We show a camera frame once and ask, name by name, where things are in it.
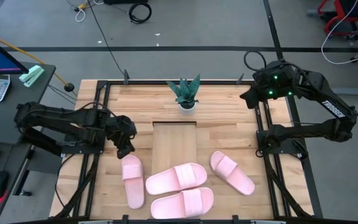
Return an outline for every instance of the gray floor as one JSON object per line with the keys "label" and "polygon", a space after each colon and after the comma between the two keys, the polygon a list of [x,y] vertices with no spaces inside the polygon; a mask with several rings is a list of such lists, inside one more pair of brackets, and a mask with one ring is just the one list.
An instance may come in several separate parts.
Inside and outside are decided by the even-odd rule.
{"label": "gray floor", "polygon": [[[79,4],[80,0],[71,0]],[[317,0],[270,0],[282,47],[320,47],[325,34],[323,23],[306,16]],[[111,6],[95,6],[96,17],[110,46],[247,46],[273,47],[262,0],[150,0],[153,16],[148,23],[135,25],[127,15]],[[128,5],[118,6],[128,10]],[[105,46],[89,9],[86,19],[75,22],[75,12],[64,0],[5,0],[0,9],[0,38],[18,47],[97,47]],[[333,38],[327,47],[350,47],[342,38]],[[69,82],[80,85],[85,78],[121,78],[108,52],[32,52]],[[115,52],[120,66],[131,78],[251,78],[242,63],[243,52]],[[20,53],[18,60],[32,61]],[[276,55],[265,52],[268,61]],[[327,54],[344,61],[352,54]],[[285,53],[285,58],[305,69],[319,71],[334,88],[358,88],[358,63],[331,65],[319,53]],[[251,57],[255,67],[262,64]],[[52,79],[52,84],[62,84]],[[358,97],[344,96],[358,110]],[[73,105],[48,90],[42,100],[49,106]],[[314,102],[297,100],[304,122],[330,118]],[[354,137],[337,144],[324,139],[307,140],[323,215],[326,218],[358,220],[358,123]],[[0,223],[45,219],[49,214],[56,175],[30,173],[25,185],[33,197],[10,197]]]}

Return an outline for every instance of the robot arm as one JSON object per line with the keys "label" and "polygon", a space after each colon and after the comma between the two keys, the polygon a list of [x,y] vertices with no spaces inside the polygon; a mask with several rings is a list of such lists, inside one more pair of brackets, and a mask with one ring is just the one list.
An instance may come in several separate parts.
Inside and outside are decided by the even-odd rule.
{"label": "robot arm", "polygon": [[127,116],[116,116],[108,109],[85,109],[84,106],[72,111],[31,102],[17,105],[14,121],[25,141],[58,156],[66,146],[58,144],[33,127],[41,126],[70,136],[74,139],[71,147],[88,146],[92,149],[98,143],[104,143],[107,138],[117,147],[119,159],[135,151],[131,144],[131,139],[137,134],[135,124]]}
{"label": "robot arm", "polygon": [[253,78],[254,86],[240,96],[246,100],[250,109],[255,108],[260,101],[296,95],[298,98],[317,101],[336,117],[309,126],[285,128],[273,124],[265,138],[269,146],[278,147],[287,138],[324,137],[330,141],[343,142],[352,137],[351,130],[356,124],[358,112],[331,90],[322,74],[305,71],[292,63],[279,60],[254,73]]}

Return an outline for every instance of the white plant pot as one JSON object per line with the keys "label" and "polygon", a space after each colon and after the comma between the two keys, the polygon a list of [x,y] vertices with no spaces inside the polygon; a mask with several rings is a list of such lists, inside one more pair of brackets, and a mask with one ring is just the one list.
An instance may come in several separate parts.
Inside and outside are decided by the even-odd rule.
{"label": "white plant pot", "polygon": [[194,104],[194,107],[190,109],[184,109],[183,107],[181,107],[181,105],[179,105],[179,111],[184,116],[191,116],[196,111],[196,106],[197,106],[197,102]]}

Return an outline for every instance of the wooden tabletop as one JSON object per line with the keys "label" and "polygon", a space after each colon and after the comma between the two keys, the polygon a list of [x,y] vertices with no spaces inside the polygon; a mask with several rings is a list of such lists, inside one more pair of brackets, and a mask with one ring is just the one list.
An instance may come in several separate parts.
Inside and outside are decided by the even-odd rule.
{"label": "wooden tabletop", "polygon": [[[76,108],[94,100],[96,84],[97,80],[82,80]],[[212,189],[214,205],[200,218],[231,219],[232,215],[238,215],[240,219],[269,219],[273,218],[273,213],[265,166],[263,159],[255,156],[255,111],[248,110],[245,101],[239,98],[248,89],[247,85],[201,85],[196,97],[200,101],[196,113],[182,116],[168,85],[113,85],[108,108],[135,122],[138,134],[132,140],[136,148],[132,155],[142,161],[145,180],[164,169],[186,162],[197,162],[206,169],[208,179],[202,187]],[[291,126],[284,98],[269,101],[269,105],[273,123]],[[153,125],[158,121],[196,121],[196,124]],[[129,215],[130,219],[148,219],[151,218],[150,204],[153,200],[177,193],[151,196],[145,191],[145,205],[137,210],[129,208],[116,148],[111,141],[106,141],[105,146],[99,160],[91,219],[121,219],[122,215]],[[221,151],[236,161],[254,181],[255,192],[252,195],[241,195],[212,172],[209,158],[214,151]],[[60,171],[57,190],[64,203],[77,188],[82,157],[73,156]],[[288,190],[304,210],[313,213],[301,162],[290,155],[280,155],[280,158]],[[283,215],[277,188],[276,194],[280,214]],[[82,200],[80,214],[83,214],[85,201]],[[50,215],[55,215],[61,209],[55,195]]]}

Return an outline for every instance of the pink slide sandal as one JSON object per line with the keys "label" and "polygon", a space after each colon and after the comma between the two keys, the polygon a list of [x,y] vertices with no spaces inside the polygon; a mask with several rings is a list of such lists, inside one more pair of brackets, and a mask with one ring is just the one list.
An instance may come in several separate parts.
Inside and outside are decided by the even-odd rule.
{"label": "pink slide sandal", "polygon": [[188,218],[204,215],[214,203],[214,194],[207,187],[184,190],[178,194],[153,201],[153,218]]}
{"label": "pink slide sandal", "polygon": [[146,189],[150,195],[159,195],[197,187],[205,183],[206,178],[204,167],[186,163],[149,177],[146,180]]}
{"label": "pink slide sandal", "polygon": [[243,195],[250,195],[255,190],[255,184],[243,173],[236,162],[216,151],[210,160],[211,168],[220,178],[234,187]]}
{"label": "pink slide sandal", "polygon": [[122,158],[121,165],[128,206],[132,209],[141,208],[144,204],[142,162],[136,156],[128,155]]}

